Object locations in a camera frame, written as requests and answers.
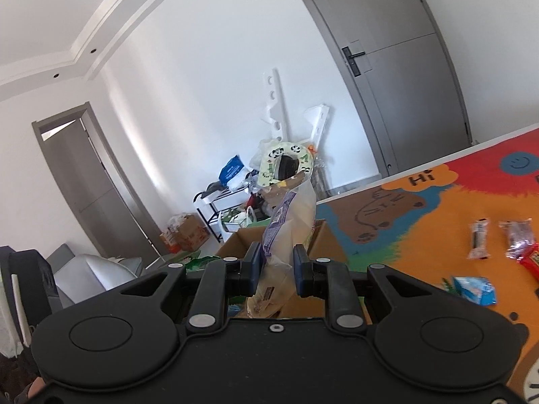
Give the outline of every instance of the circular pad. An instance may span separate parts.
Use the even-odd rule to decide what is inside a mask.
[[[84,350],[112,350],[131,338],[133,328],[117,317],[92,317],[75,325],[69,333],[71,342]]]
[[[439,317],[421,327],[421,338],[434,349],[466,352],[483,340],[483,331],[475,323],[459,317]]]
[[[521,349],[505,317],[449,294],[404,298],[377,325],[374,343],[403,377],[463,391],[506,381]]]
[[[103,294],[45,318],[32,354],[51,380],[89,391],[126,387],[155,373],[179,346],[151,297]]]

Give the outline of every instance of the plastic bag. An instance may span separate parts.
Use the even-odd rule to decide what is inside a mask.
[[[311,182],[313,183],[314,192],[316,193],[316,200],[324,200],[331,196],[331,194],[328,193],[329,185],[327,178],[325,177],[325,162],[320,153],[317,152],[313,146],[308,146],[307,149],[313,155]]]
[[[500,227],[506,231],[509,241],[506,256],[513,260],[522,259],[527,249],[535,243],[532,220],[529,218],[522,222],[500,222]]]
[[[231,158],[221,170],[219,181],[230,191],[238,190],[245,186],[245,177],[249,170],[245,168],[239,156]]]
[[[245,182],[251,194],[257,194],[260,190],[262,190],[262,187],[258,185],[258,173],[255,175],[251,173]]]
[[[257,151],[249,161],[249,167],[253,170],[260,171],[260,165],[262,164],[262,158],[264,157],[268,147],[279,143],[276,139],[263,139],[258,143]]]
[[[210,255],[210,256],[204,256],[204,257],[196,257],[190,260],[187,264],[185,264],[185,269],[187,272],[194,272],[196,270],[204,270],[206,266],[215,260],[220,260],[221,257]]]
[[[296,292],[292,250],[296,244],[308,249],[314,230],[316,195],[310,181],[286,193],[275,208],[262,237],[266,264],[257,292],[247,299],[247,313],[265,318],[278,312]]]
[[[172,234],[178,230],[178,228],[182,225],[182,223],[185,221],[188,215],[189,214],[187,213],[181,213],[181,214],[176,214],[172,216],[171,218],[169,218],[168,225],[166,226],[171,231]]]
[[[2,275],[0,275],[0,354],[7,358],[18,356],[23,352],[23,344],[15,328],[15,323],[7,303]]]

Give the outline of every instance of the white plastic bag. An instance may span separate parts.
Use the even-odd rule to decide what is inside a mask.
[[[250,170],[243,165],[239,155],[236,155],[221,170],[219,181],[221,185],[228,187],[230,191],[236,191],[246,187],[245,178],[249,173]]]
[[[257,151],[249,161],[249,167],[253,170],[260,171],[260,165],[262,163],[262,159],[264,155],[266,154],[266,151],[268,147],[272,146],[273,144],[277,144],[279,141],[276,139],[263,139],[258,143]]]
[[[309,180],[288,191],[283,202],[275,208],[262,238],[266,264],[256,294],[247,298],[250,317],[270,317],[295,293],[292,250],[296,244],[308,248],[315,212],[316,195]]]
[[[23,352],[23,344],[15,328],[15,323],[7,303],[4,283],[0,275],[0,354],[7,358],[18,356]]]

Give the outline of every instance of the colorful rug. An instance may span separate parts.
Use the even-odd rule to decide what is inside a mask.
[[[539,236],[539,129],[428,170],[318,205],[351,270],[386,263],[441,286],[442,278],[483,276],[493,310],[522,323],[529,338],[509,386],[539,404],[539,283],[506,258],[500,221],[533,219]],[[468,260],[469,225],[489,218],[490,258]]]

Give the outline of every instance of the door handle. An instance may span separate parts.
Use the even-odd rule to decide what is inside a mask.
[[[355,55],[352,55],[352,52],[350,51],[350,47],[344,47],[342,49],[342,52],[344,53],[344,57],[346,58],[348,65],[350,66],[350,69],[352,70],[352,73],[354,74],[354,77],[360,76],[361,73],[359,72],[359,68],[357,67],[356,58],[359,58],[360,56],[365,55],[365,52],[361,53],[355,53]]]

